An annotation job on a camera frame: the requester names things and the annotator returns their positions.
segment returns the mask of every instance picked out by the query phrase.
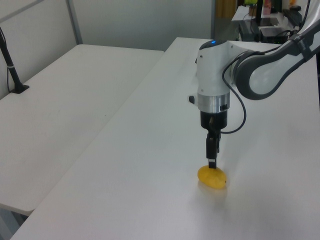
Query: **black pole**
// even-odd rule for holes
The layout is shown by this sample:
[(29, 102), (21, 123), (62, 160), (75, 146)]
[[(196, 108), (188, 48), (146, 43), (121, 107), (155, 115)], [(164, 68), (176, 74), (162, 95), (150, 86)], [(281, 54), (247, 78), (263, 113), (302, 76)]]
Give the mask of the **black pole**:
[(3, 54), (4, 60), (6, 62), (6, 65), (10, 71), (10, 74), (12, 76), (13, 82), (14, 82), (14, 90), (11, 91), (11, 93), (15, 94), (20, 94), (24, 92), (26, 89), (29, 88), (27, 85), (23, 85), (18, 77), (16, 68), (12, 62), (12, 59), (10, 57), (8, 48), (7, 48), (7, 43), (5, 41), (5, 38), (3, 36), (2, 29), (0, 27), (0, 49)]
[(256, 2), (255, 22), (258, 26), (260, 26), (260, 22), (261, 22), (261, 14), (262, 14), (263, 4), (264, 4), (264, 0), (258, 0)]

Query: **desk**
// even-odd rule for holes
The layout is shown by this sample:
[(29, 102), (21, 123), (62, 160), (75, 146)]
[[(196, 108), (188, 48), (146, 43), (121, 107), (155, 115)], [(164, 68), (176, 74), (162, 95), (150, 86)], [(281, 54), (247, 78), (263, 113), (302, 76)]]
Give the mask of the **desk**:
[[(220, 143), (228, 186), (213, 190), (198, 182), (207, 133), (187, 101), (204, 42), (173, 42), (12, 240), (318, 239), (316, 60), (271, 97), (243, 99), (247, 123)], [(228, 130), (242, 114), (232, 94)]]
[(162, 55), (78, 45), (0, 100), (0, 207), (29, 215)]

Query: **black stand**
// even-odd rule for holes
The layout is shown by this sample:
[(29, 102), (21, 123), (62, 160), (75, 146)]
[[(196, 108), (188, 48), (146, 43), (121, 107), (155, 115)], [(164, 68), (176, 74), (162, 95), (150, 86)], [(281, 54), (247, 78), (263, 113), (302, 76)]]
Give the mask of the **black stand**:
[(24, 92), (26, 89), (28, 89), (29, 86), (23, 85), (18, 77), (16, 68), (12, 62), (12, 59), (10, 57), (10, 54), (9, 54), (9, 51), (7, 48), (5, 36), (3, 36), (3, 34), (2, 34), (1, 27), (0, 27), (0, 49), (3, 54), (4, 60), (6, 62), (7, 68), (9, 69), (10, 74), (13, 79), (13, 82), (14, 82), (14, 90), (12, 90), (11, 93), (20, 94), (20, 93)]

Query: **white wall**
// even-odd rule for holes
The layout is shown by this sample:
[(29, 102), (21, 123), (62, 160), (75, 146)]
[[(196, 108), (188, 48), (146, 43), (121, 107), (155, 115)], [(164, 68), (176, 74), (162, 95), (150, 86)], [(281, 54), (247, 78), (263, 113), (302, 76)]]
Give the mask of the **white wall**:
[[(0, 26), (23, 83), (76, 45), (66, 0), (44, 0)], [(7, 65), (0, 54), (0, 99), (7, 94)]]
[(84, 44), (162, 50), (210, 38), (212, 0), (70, 0)]

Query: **black cable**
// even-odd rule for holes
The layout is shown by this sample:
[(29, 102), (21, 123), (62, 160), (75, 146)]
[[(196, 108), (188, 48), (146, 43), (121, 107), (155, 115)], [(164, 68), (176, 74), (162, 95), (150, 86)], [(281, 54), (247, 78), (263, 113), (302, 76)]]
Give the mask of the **black cable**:
[(245, 19), (246, 16), (248, 16), (249, 13), (250, 13), (250, 9), (249, 9), (249, 12), (246, 15), (244, 15), (244, 17), (242, 18), (242, 21)]
[(310, 6), (310, 2), (311, 0), (308, 0), (308, 3), (306, 5), (306, 10), (305, 10), (305, 13), (304, 13), (304, 18), (300, 24), (300, 27), (299, 27), (299, 31), (303, 28), (303, 26), (305, 25), (305, 22), (306, 22), (306, 19), (307, 19), (307, 15), (308, 15), (308, 11), (309, 11), (309, 6)]
[(227, 71), (227, 69), (232, 65), (234, 64), (234, 62), (238, 61), (239, 60), (239, 56), (236, 57), (232, 62), (230, 62), (226, 67), (225, 69), (223, 70), (222, 72), (222, 80), (223, 82), (225, 83), (225, 85), (234, 93), (234, 95), (238, 98), (238, 100), (240, 101), (241, 103), (241, 106), (242, 106), (242, 109), (243, 109), (243, 121), (241, 123), (241, 125), (235, 129), (235, 130), (232, 130), (232, 131), (222, 131), (221, 133), (222, 134), (233, 134), (237, 131), (239, 131), (244, 125), (245, 125), (245, 122), (246, 122), (246, 119), (247, 119), (247, 110), (246, 110), (246, 107), (245, 107), (245, 104), (244, 102), (242, 101), (242, 99), (240, 98), (240, 96), (237, 94), (237, 92), (230, 86), (230, 84), (227, 82), (226, 78), (225, 78), (225, 73)]
[[(272, 52), (276, 49), (280, 48), (280, 46), (278, 47), (275, 47), (273, 49), (270, 49), (270, 50), (267, 50), (267, 51), (254, 51), (252, 52), (248, 57), (251, 57), (251, 56), (254, 56), (254, 55), (264, 55), (266, 53), (269, 53), (269, 52)], [(235, 130), (232, 130), (232, 131), (222, 131), (221, 133), (222, 134), (233, 134), (237, 131), (239, 131), (246, 123), (246, 120), (247, 120), (247, 110), (246, 110), (246, 106), (244, 104), (244, 102), (242, 101), (242, 99), (240, 98), (240, 96), (238, 95), (238, 93), (230, 86), (230, 84), (227, 82), (226, 78), (225, 78), (225, 74), (226, 74), (226, 71), (227, 69), (232, 65), (234, 64), (236, 61), (238, 61), (240, 59), (241, 56), (237, 56), (232, 62), (230, 62), (226, 67), (225, 69), (223, 70), (222, 72), (222, 80), (223, 82), (225, 83), (225, 85), (234, 93), (234, 95), (237, 97), (237, 99), (239, 100), (241, 106), (242, 106), (242, 109), (243, 109), (243, 120), (242, 120), (242, 123), (241, 125), (235, 129)]]

